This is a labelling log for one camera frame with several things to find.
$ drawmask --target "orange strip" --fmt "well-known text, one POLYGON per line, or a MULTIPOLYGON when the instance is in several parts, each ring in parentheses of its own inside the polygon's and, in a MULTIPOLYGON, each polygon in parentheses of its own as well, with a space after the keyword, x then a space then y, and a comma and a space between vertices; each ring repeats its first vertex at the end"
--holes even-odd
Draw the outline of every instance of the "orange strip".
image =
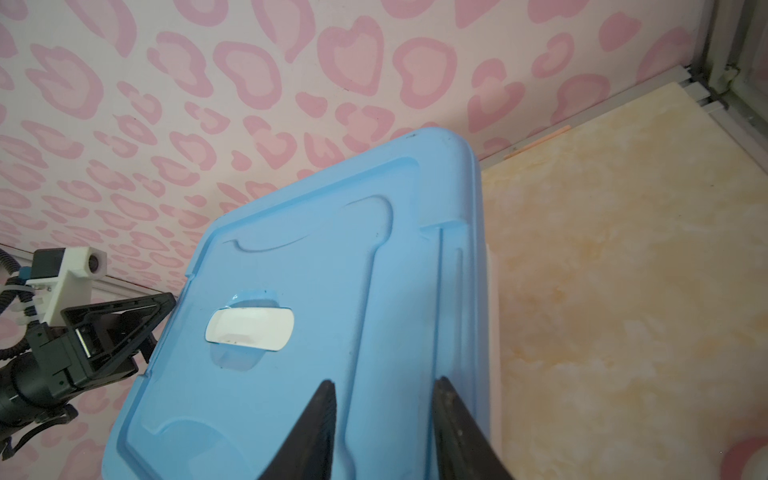
POLYGON ((520 150, 513 151, 512 153, 510 153, 509 155, 504 157, 504 160, 512 158, 512 157, 514 157, 517 154, 521 154, 522 152, 524 152, 524 151, 526 151, 528 149, 531 149, 531 148, 535 147, 536 145, 543 144, 547 140, 551 140, 552 138, 555 138, 555 137, 557 137, 560 134, 564 134, 565 132, 569 131, 570 129, 571 129, 571 125, 565 125, 563 128, 555 130, 552 133, 550 133, 549 135, 545 135, 544 137, 541 137, 541 138, 539 138, 536 141, 532 141, 530 144, 525 145, 520 150))

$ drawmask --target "blue plastic lid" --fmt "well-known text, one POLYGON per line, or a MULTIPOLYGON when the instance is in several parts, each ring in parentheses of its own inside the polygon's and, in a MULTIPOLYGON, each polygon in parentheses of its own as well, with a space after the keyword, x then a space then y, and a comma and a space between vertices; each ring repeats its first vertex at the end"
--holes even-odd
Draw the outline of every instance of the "blue plastic lid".
POLYGON ((317 386, 336 384, 333 478, 437 478, 434 380, 488 435, 480 173, 415 131, 230 212, 136 378, 104 454, 118 478, 258 478, 317 386), (278 352, 209 343, 219 309, 290 308, 278 352))

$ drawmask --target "camera lens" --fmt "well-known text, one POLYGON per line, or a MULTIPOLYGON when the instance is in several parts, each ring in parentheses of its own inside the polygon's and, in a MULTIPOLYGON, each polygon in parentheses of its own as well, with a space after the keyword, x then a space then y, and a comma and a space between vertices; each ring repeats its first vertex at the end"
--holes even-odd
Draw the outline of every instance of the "camera lens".
POLYGON ((88 258, 88 269, 91 273, 96 273, 96 270, 98 270, 98 258, 95 255, 91 255, 88 258))

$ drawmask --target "beige marbled surface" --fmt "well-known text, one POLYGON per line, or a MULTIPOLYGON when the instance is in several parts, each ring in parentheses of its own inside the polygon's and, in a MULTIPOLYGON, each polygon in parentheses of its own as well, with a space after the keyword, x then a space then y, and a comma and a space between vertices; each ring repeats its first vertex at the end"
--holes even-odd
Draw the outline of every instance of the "beige marbled surface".
POLYGON ((518 480, 718 478, 768 434, 768 176, 676 84, 483 172, 518 480))

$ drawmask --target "heart pattern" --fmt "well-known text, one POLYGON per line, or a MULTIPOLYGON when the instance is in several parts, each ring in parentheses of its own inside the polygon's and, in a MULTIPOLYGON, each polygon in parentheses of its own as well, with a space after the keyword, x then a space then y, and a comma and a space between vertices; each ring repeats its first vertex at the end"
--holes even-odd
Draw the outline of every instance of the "heart pattern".
MULTIPOLYGON (((419 127, 504 150, 688 62, 704 2, 0 0, 0 244, 178 294, 220 215, 419 127)), ((130 387, 0 477, 98 477, 130 387)))

